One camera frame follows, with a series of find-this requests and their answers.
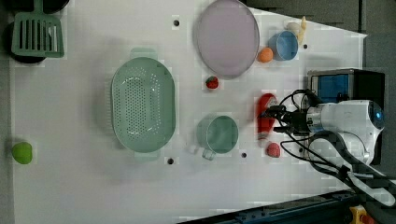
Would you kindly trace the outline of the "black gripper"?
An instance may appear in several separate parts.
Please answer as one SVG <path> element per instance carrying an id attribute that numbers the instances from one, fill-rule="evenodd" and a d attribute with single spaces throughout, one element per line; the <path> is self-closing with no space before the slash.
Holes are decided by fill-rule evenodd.
<path id="1" fill-rule="evenodd" d="M 284 105 L 272 105 L 265 110 L 265 116 L 281 116 L 287 112 Z M 293 133 L 293 134 L 306 134 L 308 133 L 308 126 L 306 122 L 306 113 L 304 111 L 287 112 L 281 121 L 286 126 L 274 127 L 273 131 L 276 133 Z"/>

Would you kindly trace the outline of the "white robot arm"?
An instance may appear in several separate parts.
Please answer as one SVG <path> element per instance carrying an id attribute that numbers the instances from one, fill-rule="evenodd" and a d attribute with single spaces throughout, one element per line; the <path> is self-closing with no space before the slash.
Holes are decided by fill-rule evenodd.
<path id="1" fill-rule="evenodd" d="M 331 175 L 377 206 L 395 206 L 395 181 L 371 166 L 385 126 L 382 108 L 370 100 L 349 100 L 289 112 L 272 105 L 258 117 L 277 119 L 274 130 L 304 149 L 303 161 Z"/>

